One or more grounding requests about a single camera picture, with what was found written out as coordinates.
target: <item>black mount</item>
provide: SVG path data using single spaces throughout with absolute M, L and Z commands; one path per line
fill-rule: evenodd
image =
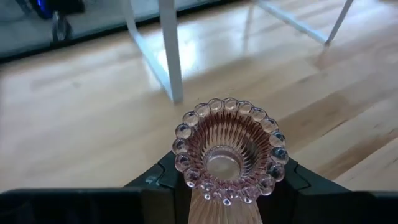
M 119 189 L 22 189 L 0 195 L 0 223 L 186 224 L 192 190 L 169 152 Z M 257 200 L 263 223 L 375 223 L 395 218 L 398 194 L 351 192 L 290 160 Z

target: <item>hardwood floor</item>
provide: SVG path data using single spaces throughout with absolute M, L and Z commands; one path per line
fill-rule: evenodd
M 330 31 L 342 0 L 276 1 Z M 398 190 L 398 2 L 355 1 L 329 48 L 249 2 L 180 19 L 173 105 L 127 32 L 3 65 L 0 191 L 118 187 L 170 150 L 184 112 L 249 100 L 290 156 L 351 190 Z M 164 62 L 159 26 L 141 29 Z

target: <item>metal leg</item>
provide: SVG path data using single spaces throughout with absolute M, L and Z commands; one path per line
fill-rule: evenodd
M 178 51 L 177 16 L 174 8 L 174 0 L 159 1 L 160 22 L 164 36 L 168 73 L 155 58 L 153 52 L 137 30 L 131 1 L 132 0 L 124 0 L 123 5 L 129 33 L 145 56 L 149 66 L 164 87 L 169 98 L 174 103 L 178 103 L 183 100 L 183 91 L 180 56 Z
M 329 38 L 328 38 L 328 40 L 325 42 L 325 44 L 330 44 L 330 42 L 335 38 L 335 36 L 336 36 L 336 34 L 337 34 L 337 31 L 338 31 L 338 29 L 340 28 L 341 23 L 343 23 L 343 20 L 344 20 L 344 18 L 346 17 L 347 12 L 348 12 L 349 8 L 351 7 L 353 1 L 354 1 L 354 0 L 347 0 L 346 3 L 344 4 L 344 7 L 343 7 L 343 9 L 341 10 L 341 13 L 340 13 L 340 15 L 339 15 L 338 18 L 337 18 L 336 24 L 335 24 L 335 26 L 333 27 L 333 29 L 331 30 L 330 35 L 329 35 Z
M 183 100 L 180 53 L 178 51 L 177 16 L 174 0 L 159 0 L 160 24 L 166 51 L 171 86 L 171 98 Z
M 310 37 L 314 38 L 315 40 L 317 40 L 323 44 L 330 44 L 330 42 L 335 38 L 337 31 L 340 28 L 341 23 L 343 22 L 349 8 L 351 7 L 352 2 L 353 2 L 353 0 L 346 0 L 343 10 L 341 11 L 340 16 L 337 19 L 336 24 L 333 27 L 329 37 L 327 37 L 326 35 L 322 34 L 321 32 L 319 32 L 315 29 L 312 29 L 309 25 L 298 21 L 293 15 L 279 9 L 278 7 L 276 7 L 275 5 L 273 5 L 267 1 L 258 0 L 257 5 L 261 8 L 263 8 L 264 10 L 266 10 L 267 12 L 271 13 L 273 16 L 275 16 L 285 22 L 288 22 L 289 24 L 294 26 L 297 30 L 299 30 L 301 32 L 305 32 L 306 34 L 308 34 Z

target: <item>pink glass candle holder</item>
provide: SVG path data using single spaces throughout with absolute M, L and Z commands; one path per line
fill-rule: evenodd
M 248 101 L 212 99 L 175 129 L 175 168 L 206 200 L 252 203 L 270 195 L 289 160 L 275 120 Z

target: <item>blue object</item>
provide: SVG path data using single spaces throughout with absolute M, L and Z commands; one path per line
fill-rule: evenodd
M 45 16 L 47 19 L 52 17 L 52 10 L 47 9 L 45 0 L 37 0 L 37 5 L 39 6 L 43 16 Z

